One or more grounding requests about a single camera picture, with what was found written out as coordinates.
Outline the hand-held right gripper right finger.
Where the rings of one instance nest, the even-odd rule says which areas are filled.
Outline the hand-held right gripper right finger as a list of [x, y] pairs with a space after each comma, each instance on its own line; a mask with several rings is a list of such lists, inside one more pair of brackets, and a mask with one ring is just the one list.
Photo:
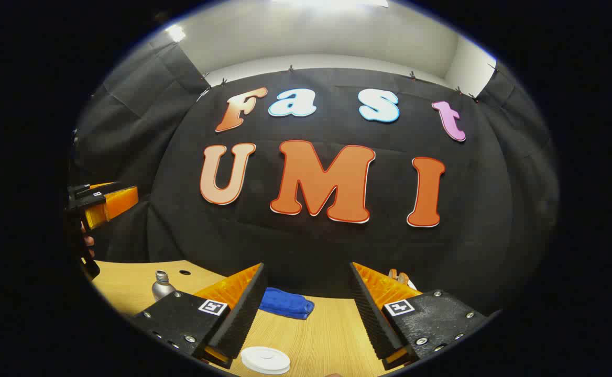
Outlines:
[[494, 319], [441, 289], [421, 293], [356, 262], [349, 271], [350, 294], [386, 370], [431, 359]]

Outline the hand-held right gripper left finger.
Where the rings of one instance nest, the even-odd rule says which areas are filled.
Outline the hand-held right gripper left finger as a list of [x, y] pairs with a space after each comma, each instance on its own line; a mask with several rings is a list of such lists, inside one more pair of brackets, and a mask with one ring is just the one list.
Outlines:
[[129, 322], [187, 358], [229, 369], [241, 353], [265, 291], [265, 265], [258, 263], [195, 294], [169, 293]]

